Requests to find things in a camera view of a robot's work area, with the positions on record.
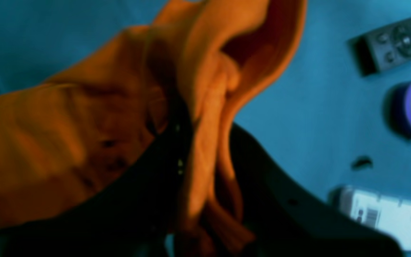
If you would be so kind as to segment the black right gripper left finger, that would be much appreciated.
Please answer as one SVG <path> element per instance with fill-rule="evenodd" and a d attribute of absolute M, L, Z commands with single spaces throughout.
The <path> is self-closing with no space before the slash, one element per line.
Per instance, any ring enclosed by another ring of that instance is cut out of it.
<path fill-rule="evenodd" d="M 67 213 L 11 230 L 4 257 L 166 257 L 191 126 L 179 96 L 168 126 L 108 188 Z"/>

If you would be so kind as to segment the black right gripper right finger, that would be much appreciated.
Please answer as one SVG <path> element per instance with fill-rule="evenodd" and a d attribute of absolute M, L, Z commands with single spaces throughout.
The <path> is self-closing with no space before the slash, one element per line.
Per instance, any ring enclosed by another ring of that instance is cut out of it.
<path fill-rule="evenodd" d="M 230 158 L 243 223 L 256 236 L 242 257 L 403 257 L 394 239 L 361 226 L 303 189 L 238 124 Z"/>

